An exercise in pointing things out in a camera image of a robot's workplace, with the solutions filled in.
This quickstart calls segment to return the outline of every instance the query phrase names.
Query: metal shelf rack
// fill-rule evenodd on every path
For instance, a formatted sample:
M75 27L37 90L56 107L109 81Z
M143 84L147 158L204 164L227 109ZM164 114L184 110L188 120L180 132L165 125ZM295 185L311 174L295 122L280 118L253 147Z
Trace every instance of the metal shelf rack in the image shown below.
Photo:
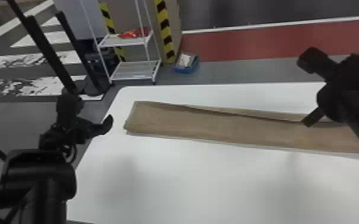
M88 0L80 0L80 2L81 2L82 10L85 13L86 21L88 22L88 26L92 33L92 37L94 39L95 45L97 46L96 49L99 53L100 58L103 58L103 55L101 54L102 48L114 48L114 47L123 47L123 46L141 46L141 45L143 45L145 48L147 61L124 62L120 58L120 63L118 64L118 66L116 67L116 69L114 70L114 72L111 75L109 74L109 71L107 69L107 66L106 66L104 60L101 60L101 62L103 64L104 71L106 72L106 76L107 76L109 82L112 83L112 81L114 81L114 80L151 79L153 84L155 84L157 72L159 71L160 65L162 64L162 57L161 57L160 50L159 50L159 47L157 44L156 36L153 31L153 26L152 26L152 23L150 20L150 14L149 14L149 11L147 8L146 1L145 0L134 0L135 7L137 9L139 25L140 25L140 28L142 28L141 29L142 37L122 39L122 38L118 37L118 35L116 35L116 34L109 34L109 30L106 27L107 35L99 43L97 42L94 30L92 28L91 22L89 20L89 16L84 7L83 1L88 1ZM144 9L146 12L149 27L151 29L148 36L145 36L145 33L144 33L144 29L143 29L144 26L143 26L143 21L141 18L139 1L143 2L143 6L144 6ZM157 55L158 55L158 59L156 59L156 60L151 60L149 50L148 50L148 45L149 45L150 39L152 37L154 39L154 44L156 46L156 51L157 51Z

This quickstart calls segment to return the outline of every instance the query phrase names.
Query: brown towel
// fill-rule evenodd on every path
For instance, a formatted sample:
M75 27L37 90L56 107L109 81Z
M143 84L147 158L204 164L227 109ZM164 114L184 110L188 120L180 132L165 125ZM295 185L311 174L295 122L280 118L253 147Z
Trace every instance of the brown towel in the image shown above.
M135 102L124 129L132 133L359 153L359 139L348 126L320 122L307 128L301 122L304 117L305 114Z

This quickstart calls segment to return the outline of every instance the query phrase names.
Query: white table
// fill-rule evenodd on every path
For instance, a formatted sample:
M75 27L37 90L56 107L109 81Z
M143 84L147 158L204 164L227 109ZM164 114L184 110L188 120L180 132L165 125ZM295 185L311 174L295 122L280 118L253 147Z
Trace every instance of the white table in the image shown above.
M77 168L67 218L139 224L359 223L359 159L128 135L136 100L309 113L323 83L129 87Z

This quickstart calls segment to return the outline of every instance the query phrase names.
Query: yellow and black striped pillar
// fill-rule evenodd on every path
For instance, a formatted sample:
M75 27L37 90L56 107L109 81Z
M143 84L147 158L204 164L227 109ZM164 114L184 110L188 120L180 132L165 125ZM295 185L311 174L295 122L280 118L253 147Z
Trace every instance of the yellow and black striped pillar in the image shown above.
M160 24L160 31L164 43L164 53L166 54L166 63L172 64L175 62L175 48L172 42L170 22L168 17L168 10L165 0L154 0L157 9L157 20Z
M104 18L104 23L106 24L110 34L116 34L116 27L114 25L112 18L110 17L109 7L107 6L106 3L99 3L99 7L101 10L101 14L103 15ZM118 57L120 57L121 61L126 61L124 49L122 49L122 47L117 46L114 48L114 51L116 52Z

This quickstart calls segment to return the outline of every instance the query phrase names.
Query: white shelf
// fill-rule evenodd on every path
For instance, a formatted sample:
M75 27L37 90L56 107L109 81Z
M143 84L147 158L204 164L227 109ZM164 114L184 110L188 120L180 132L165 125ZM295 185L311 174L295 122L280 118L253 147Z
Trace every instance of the white shelf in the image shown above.
M149 32L149 35L145 38L122 39L118 37L117 34L109 34L103 38L103 40L98 44L98 46L99 48L110 48L114 46L137 46L137 45L147 46L152 35L153 35L153 30L151 30Z
M151 79L155 81L162 60L121 62L110 80Z

